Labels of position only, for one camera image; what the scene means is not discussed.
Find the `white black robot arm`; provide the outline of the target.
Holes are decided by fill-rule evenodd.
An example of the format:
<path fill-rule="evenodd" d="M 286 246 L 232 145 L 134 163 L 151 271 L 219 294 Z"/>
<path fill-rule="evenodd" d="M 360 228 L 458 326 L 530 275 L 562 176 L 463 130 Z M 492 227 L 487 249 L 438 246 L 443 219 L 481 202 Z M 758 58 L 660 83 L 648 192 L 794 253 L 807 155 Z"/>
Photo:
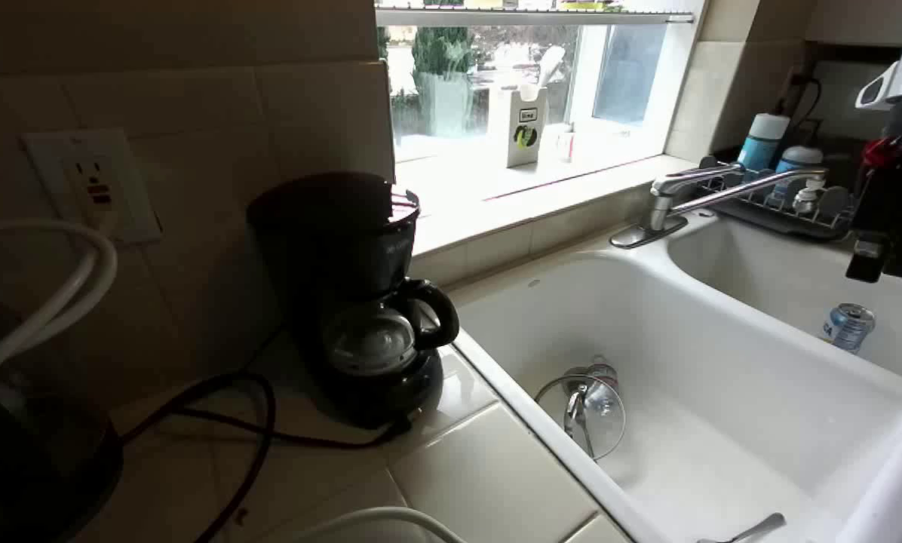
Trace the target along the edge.
<path fill-rule="evenodd" d="M 857 95 L 857 106 L 889 112 L 880 137 L 864 147 L 851 219 L 849 277 L 876 284 L 880 275 L 902 277 L 902 54 Z"/>

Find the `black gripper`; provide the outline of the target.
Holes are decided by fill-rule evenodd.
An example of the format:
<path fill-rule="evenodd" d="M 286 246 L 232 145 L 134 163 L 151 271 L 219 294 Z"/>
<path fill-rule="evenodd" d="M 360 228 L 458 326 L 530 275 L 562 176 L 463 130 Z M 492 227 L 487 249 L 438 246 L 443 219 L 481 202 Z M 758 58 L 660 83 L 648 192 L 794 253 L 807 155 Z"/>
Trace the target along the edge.
<path fill-rule="evenodd" d="M 866 284 L 880 275 L 902 277 L 902 102 L 883 133 L 864 147 L 851 232 L 849 277 Z"/>

